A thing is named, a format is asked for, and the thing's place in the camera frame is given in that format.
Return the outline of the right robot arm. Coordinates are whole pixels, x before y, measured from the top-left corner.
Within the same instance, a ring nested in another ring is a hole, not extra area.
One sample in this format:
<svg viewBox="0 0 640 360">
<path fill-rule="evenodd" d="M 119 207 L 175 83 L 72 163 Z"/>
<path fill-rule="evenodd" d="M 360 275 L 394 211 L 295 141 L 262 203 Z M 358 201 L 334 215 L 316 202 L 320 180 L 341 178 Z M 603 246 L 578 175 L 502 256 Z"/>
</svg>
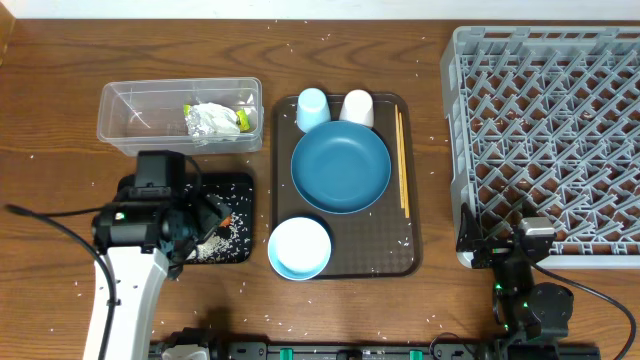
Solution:
<svg viewBox="0 0 640 360">
<path fill-rule="evenodd" d="M 557 340 L 568 336 L 574 296 L 568 288 L 537 283 L 532 268 L 549 256 L 556 238 L 546 217 L 524 217 L 504 240 L 485 240 L 468 204 L 461 206 L 456 251 L 469 252 L 473 269 L 495 278 L 493 313 L 506 334 L 478 345 L 475 359 L 558 359 Z"/>
</svg>

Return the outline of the white cup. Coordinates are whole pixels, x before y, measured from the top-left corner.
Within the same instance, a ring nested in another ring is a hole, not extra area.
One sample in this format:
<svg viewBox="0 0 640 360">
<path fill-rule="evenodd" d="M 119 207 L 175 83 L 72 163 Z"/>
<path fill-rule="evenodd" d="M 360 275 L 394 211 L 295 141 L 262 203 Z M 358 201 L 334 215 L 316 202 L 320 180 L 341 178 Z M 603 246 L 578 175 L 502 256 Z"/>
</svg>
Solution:
<svg viewBox="0 0 640 360">
<path fill-rule="evenodd" d="M 344 98 L 339 119 L 372 128 L 374 125 L 372 96 L 361 89 L 350 91 Z"/>
</svg>

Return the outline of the pile of white rice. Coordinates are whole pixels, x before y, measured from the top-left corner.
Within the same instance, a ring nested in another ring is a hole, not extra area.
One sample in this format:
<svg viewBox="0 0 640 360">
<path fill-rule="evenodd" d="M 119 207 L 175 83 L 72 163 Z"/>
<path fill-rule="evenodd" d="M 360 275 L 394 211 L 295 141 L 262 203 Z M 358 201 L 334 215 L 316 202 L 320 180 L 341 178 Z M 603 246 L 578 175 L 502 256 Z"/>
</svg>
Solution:
<svg viewBox="0 0 640 360">
<path fill-rule="evenodd" d="M 247 260 L 252 249 L 253 186 L 249 182 L 207 184 L 232 210 L 232 223 L 218 228 L 187 260 L 189 264 L 236 264 Z"/>
</svg>

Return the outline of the light blue bowl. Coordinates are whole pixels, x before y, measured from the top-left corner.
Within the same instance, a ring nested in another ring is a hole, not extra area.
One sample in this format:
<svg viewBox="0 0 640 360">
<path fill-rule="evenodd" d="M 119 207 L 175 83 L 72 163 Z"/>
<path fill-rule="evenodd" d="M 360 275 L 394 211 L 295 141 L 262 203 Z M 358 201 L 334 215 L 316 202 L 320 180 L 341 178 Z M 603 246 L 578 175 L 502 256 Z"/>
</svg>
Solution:
<svg viewBox="0 0 640 360">
<path fill-rule="evenodd" d="M 268 241 L 269 262 L 276 273 L 292 281 L 319 275 L 332 252 L 329 232 L 309 217 L 293 217 L 280 223 Z"/>
</svg>

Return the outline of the wooden chopstick right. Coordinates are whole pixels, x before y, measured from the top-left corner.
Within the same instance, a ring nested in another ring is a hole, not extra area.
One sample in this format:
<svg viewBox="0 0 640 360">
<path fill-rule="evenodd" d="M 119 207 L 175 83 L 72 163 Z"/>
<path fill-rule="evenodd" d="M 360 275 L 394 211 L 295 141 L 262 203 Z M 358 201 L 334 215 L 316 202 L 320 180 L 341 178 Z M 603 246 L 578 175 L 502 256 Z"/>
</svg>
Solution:
<svg viewBox="0 0 640 360">
<path fill-rule="evenodd" d="M 403 126 L 403 115 L 401 112 L 398 113 L 398 123 L 399 123 L 399 137 L 400 137 L 400 156 L 401 156 L 401 167 L 402 167 L 402 177 L 403 177 L 403 200 L 404 200 L 404 212 L 405 218 L 410 218 L 410 204 L 409 204 L 409 194 L 408 194 L 408 177 L 407 177 L 407 167 L 406 167 L 406 151 L 405 151 L 405 142 L 404 142 L 404 126 Z"/>
</svg>

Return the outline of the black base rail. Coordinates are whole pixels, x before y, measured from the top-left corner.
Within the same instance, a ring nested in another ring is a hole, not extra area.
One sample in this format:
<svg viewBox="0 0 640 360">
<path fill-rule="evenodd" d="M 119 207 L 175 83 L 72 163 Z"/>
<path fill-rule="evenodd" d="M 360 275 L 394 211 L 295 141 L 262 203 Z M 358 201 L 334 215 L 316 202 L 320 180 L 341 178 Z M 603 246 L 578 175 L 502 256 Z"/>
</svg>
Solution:
<svg viewBox="0 0 640 360">
<path fill-rule="evenodd" d="M 262 342 L 232 342 L 203 347 L 198 344 L 150 347 L 150 359 L 227 359 L 227 360 L 411 360 L 411 359 L 478 359 L 476 349 L 462 344 L 434 346 L 373 345 L 269 345 Z"/>
</svg>

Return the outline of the black plastic tray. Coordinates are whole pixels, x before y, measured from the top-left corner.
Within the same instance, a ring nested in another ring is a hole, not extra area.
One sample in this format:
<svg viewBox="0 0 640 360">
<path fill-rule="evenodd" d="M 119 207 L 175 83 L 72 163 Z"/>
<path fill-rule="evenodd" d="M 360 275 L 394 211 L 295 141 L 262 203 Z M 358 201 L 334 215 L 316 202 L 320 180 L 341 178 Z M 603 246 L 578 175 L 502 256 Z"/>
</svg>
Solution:
<svg viewBox="0 0 640 360">
<path fill-rule="evenodd" d="M 185 172 L 139 171 L 123 178 L 119 188 L 127 186 L 172 193 L 190 191 Z M 252 248 L 253 180 L 245 173 L 220 173 L 204 177 L 203 191 L 215 204 L 231 209 L 230 221 L 208 235 L 208 240 L 194 248 L 188 264 L 232 264 L 249 258 Z"/>
</svg>

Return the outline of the grey dishwasher rack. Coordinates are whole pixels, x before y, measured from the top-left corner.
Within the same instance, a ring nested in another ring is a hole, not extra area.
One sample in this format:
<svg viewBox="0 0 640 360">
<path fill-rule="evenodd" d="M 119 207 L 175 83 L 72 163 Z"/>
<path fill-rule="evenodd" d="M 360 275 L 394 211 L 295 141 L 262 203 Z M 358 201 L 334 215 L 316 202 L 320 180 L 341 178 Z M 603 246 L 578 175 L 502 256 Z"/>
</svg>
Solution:
<svg viewBox="0 0 640 360">
<path fill-rule="evenodd" d="M 462 26 L 440 62 L 454 211 L 507 239 L 524 205 L 549 269 L 639 265 L 639 31 Z"/>
</svg>

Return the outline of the wooden chopstick left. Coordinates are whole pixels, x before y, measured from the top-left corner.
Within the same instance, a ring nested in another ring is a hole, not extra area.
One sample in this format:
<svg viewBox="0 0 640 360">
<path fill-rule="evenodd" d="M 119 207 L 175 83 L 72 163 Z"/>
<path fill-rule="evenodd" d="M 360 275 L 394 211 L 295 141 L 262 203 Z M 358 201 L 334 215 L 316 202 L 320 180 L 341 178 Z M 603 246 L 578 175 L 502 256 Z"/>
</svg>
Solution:
<svg viewBox="0 0 640 360">
<path fill-rule="evenodd" d="M 395 112 L 395 126 L 396 126 L 396 152 L 397 152 L 397 167 L 398 167 L 398 178 L 399 178 L 399 194 L 400 194 L 400 205 L 401 209 L 405 210 L 405 196 L 404 196 L 404 180 L 403 180 L 403 165 L 402 165 L 402 151 L 401 151 L 401 140 L 402 135 L 400 131 L 400 113 L 398 109 L 398 105 L 394 105 Z"/>
</svg>

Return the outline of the orange carrot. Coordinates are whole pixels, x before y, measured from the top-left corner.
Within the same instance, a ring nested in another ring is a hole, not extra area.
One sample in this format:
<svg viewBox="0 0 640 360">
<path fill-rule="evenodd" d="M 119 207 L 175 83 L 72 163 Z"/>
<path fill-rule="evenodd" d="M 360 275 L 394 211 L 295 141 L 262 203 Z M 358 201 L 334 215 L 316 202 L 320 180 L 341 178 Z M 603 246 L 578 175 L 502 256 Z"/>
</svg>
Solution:
<svg viewBox="0 0 640 360">
<path fill-rule="evenodd" d="M 225 227 L 228 227 L 231 223 L 232 223 L 232 216 L 229 215 L 219 224 L 219 226 L 221 228 L 225 228 Z"/>
</svg>

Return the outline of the dark brown serving tray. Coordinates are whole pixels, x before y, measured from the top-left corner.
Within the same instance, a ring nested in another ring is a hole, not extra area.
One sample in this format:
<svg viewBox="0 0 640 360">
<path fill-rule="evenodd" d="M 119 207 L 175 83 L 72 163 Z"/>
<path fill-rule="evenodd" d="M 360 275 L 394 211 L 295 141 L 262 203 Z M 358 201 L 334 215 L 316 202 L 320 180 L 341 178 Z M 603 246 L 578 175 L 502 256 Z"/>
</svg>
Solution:
<svg viewBox="0 0 640 360">
<path fill-rule="evenodd" d="M 332 243 L 331 257 L 317 280 L 401 277 L 415 272 L 422 261 L 422 240 L 412 154 L 411 124 L 406 102 L 393 93 L 374 93 L 373 131 L 385 143 L 391 178 L 375 203 L 352 214 L 330 214 L 309 204 L 291 176 L 291 156 L 304 136 L 295 123 L 297 98 L 279 100 L 272 112 L 271 220 L 272 225 L 297 216 L 325 226 Z M 395 115 L 402 115 L 408 201 L 401 202 L 397 165 Z"/>
</svg>

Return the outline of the wooden chopstick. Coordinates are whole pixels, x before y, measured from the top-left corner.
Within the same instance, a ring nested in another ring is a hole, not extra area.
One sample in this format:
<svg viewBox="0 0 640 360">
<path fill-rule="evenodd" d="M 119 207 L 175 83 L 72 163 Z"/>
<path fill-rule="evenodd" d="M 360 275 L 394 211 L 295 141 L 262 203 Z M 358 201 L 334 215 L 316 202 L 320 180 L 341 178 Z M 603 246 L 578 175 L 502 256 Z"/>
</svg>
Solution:
<svg viewBox="0 0 640 360">
<path fill-rule="evenodd" d="M 406 167 L 406 151 L 405 151 L 405 142 L 404 142 L 404 126 L 403 126 L 403 115 L 401 112 L 398 113 L 398 123 L 399 123 L 399 137 L 400 137 L 400 156 L 401 156 L 401 167 L 402 167 L 402 177 L 403 177 L 403 200 L 404 200 L 404 212 L 405 218 L 410 218 L 410 204 L 409 204 L 409 194 L 408 194 L 408 177 L 407 177 L 407 167 Z"/>
<path fill-rule="evenodd" d="M 401 140 L 402 135 L 400 131 L 400 113 L 398 109 L 398 105 L 394 105 L 395 112 L 395 126 L 396 126 L 396 152 L 397 152 L 397 167 L 398 167 L 398 178 L 399 178 L 399 194 L 400 194 L 400 205 L 401 209 L 405 210 L 405 196 L 404 196 L 404 180 L 403 180 L 403 165 L 402 165 L 402 151 L 401 151 Z"/>
</svg>

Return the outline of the dark blue plate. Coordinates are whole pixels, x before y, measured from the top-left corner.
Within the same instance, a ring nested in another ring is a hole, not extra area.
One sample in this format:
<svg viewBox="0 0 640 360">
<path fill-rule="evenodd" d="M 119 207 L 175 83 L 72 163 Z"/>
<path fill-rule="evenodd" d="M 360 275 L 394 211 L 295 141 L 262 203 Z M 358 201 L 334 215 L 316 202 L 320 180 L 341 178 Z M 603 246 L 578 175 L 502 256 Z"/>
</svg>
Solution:
<svg viewBox="0 0 640 360">
<path fill-rule="evenodd" d="M 296 144 L 290 174 L 299 195 L 326 213 L 346 215 L 373 205 L 392 174 L 385 142 L 373 130 L 347 121 L 312 129 Z"/>
</svg>

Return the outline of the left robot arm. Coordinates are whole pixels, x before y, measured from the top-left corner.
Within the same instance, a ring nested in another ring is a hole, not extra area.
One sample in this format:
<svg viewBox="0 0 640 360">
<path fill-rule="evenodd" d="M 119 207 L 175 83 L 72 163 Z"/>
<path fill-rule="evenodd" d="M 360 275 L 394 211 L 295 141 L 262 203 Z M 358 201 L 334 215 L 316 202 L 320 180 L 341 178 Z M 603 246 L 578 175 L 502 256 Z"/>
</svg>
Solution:
<svg viewBox="0 0 640 360">
<path fill-rule="evenodd" d="M 85 359 L 145 359 L 166 279 L 231 215 L 218 196 L 127 190 L 94 217 L 99 259 Z"/>
</svg>

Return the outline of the light blue cup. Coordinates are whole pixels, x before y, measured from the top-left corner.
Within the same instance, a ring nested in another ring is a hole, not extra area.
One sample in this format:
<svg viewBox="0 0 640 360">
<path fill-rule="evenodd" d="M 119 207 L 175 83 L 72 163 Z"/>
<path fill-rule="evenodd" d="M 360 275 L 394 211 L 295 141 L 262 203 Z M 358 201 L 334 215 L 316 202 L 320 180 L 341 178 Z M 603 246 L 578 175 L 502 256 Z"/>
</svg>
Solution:
<svg viewBox="0 0 640 360">
<path fill-rule="evenodd" d="M 296 124 L 304 133 L 331 120 L 325 93 L 318 88 L 303 90 L 297 100 Z"/>
</svg>

